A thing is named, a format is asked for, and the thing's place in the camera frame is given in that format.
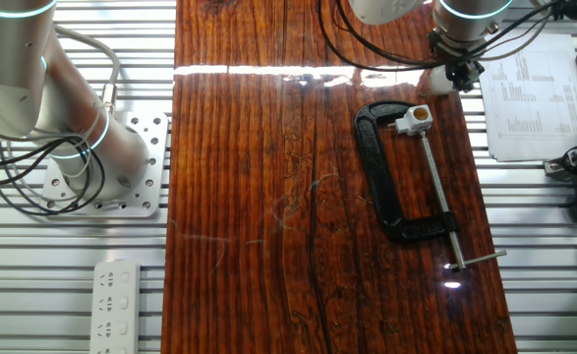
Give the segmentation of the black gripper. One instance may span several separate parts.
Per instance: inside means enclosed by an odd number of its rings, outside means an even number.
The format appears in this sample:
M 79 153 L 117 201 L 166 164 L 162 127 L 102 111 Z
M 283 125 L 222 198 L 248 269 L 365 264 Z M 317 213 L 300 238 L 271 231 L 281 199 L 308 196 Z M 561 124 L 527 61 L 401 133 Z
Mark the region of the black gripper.
M 464 64 L 447 64 L 449 60 L 458 59 L 468 54 L 474 49 L 484 44 L 486 40 L 480 37 L 472 41 L 458 41 L 446 35 L 440 28 L 434 28 L 429 34 L 429 43 L 431 52 L 436 62 L 442 62 L 442 65 L 429 72 L 444 71 L 446 78 L 452 82 L 455 89 L 470 91 L 474 88 L 474 83 L 479 80 L 479 76 L 485 71 L 485 67 L 477 60 L 470 60 Z

